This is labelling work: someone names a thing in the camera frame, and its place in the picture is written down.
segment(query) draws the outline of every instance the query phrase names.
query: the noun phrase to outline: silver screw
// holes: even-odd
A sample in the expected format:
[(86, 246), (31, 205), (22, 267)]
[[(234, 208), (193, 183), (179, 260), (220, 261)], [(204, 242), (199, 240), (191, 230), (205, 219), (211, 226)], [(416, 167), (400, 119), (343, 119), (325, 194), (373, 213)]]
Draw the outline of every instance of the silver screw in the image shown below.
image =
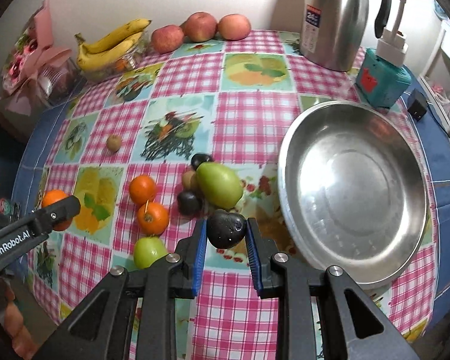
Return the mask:
[(168, 253), (165, 259), (170, 263), (177, 263), (180, 261), (180, 255), (178, 253)]
[(333, 276), (341, 276), (343, 274), (343, 269), (341, 269), (338, 265), (332, 265), (330, 268), (328, 268), (328, 271)]
[(110, 269), (110, 274), (111, 276), (120, 276), (123, 272), (125, 272), (125, 268), (123, 268), (121, 265), (114, 265), (111, 269)]
[(286, 263), (288, 261), (288, 254), (286, 253), (276, 253), (273, 258), (275, 259), (275, 261), (279, 262), (279, 263)]

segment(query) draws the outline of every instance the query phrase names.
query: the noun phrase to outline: bunch of bananas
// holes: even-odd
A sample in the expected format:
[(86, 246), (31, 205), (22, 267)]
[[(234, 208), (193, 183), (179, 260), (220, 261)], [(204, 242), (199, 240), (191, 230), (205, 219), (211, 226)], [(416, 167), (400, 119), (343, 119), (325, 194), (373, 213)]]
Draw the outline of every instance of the bunch of bananas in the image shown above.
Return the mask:
[(75, 35), (78, 43), (77, 65), (83, 71), (97, 71), (115, 62), (139, 41), (142, 32), (151, 23), (136, 19), (116, 28), (95, 43), (86, 43), (82, 34)]

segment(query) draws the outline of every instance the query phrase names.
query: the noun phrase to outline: black kettle handle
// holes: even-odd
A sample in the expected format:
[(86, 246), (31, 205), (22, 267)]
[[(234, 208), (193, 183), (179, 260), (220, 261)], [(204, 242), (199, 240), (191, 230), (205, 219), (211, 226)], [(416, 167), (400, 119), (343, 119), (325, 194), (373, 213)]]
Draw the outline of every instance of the black kettle handle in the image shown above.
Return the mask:
[(381, 0), (380, 10), (378, 11), (377, 18), (375, 20), (375, 36), (381, 38), (383, 34), (383, 28), (388, 23), (390, 16), (391, 0)]

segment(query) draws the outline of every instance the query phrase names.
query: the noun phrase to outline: pink checkered tablecloth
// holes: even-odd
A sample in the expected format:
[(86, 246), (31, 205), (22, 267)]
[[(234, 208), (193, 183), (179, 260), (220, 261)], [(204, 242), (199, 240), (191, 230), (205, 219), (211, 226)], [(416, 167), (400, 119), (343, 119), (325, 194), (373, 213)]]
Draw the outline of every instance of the pink checkered tablecloth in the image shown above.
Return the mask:
[[(355, 71), (348, 75), (311, 63), (298, 54), (297, 45), (297, 34), (253, 31), (238, 42), (211, 40), (186, 43), (166, 55), (151, 52), (136, 72), (91, 86), (73, 103), (51, 147), (41, 192), (58, 188), (79, 199), (89, 193), (110, 216), (94, 222), (92, 214), (81, 212), (69, 230), (52, 233), (46, 249), (40, 245), (29, 253), (30, 287), (54, 321), (62, 321), (112, 265), (134, 268), (133, 246), (140, 232), (128, 186), (137, 175), (156, 181), (155, 201), (169, 208), (170, 225), (161, 235), (167, 249), (173, 251), (178, 240), (191, 234), (195, 221), (179, 214), (175, 197), (196, 152), (211, 153), (237, 172), (245, 197), (236, 209), (270, 223), (260, 227), (263, 236), (295, 253), (277, 196), (282, 138), (298, 114), (317, 102), (360, 102), (350, 76), (365, 56), (360, 49)], [(404, 336), (416, 338), (433, 311), (436, 204), (420, 141), (401, 99), (386, 117), (422, 166), (430, 220), (406, 271), (370, 295)], [(188, 130), (167, 130), (176, 122)], [(111, 134), (122, 138), (115, 154), (106, 148)], [(265, 193), (264, 183), (270, 193)], [(226, 251), (207, 246), (200, 294), (180, 308), (187, 324), (177, 327), (180, 358), (275, 358), (278, 303), (258, 299), (246, 262), (239, 246)], [(319, 352), (318, 328), (315, 339)], [(132, 359), (135, 348), (133, 341)]]

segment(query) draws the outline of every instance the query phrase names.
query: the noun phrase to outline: white cable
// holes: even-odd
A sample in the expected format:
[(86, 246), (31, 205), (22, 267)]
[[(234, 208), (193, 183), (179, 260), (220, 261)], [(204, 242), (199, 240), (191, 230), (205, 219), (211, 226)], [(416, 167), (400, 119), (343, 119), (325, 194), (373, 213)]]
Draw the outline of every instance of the white cable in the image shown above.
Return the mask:
[(401, 18), (403, 17), (403, 11), (405, 10), (405, 3), (406, 3), (406, 0), (400, 0), (397, 18), (395, 19), (395, 23), (393, 25), (393, 30), (391, 30), (392, 42), (395, 41), (395, 36), (397, 35), (397, 32), (398, 32), (398, 27), (400, 26)]

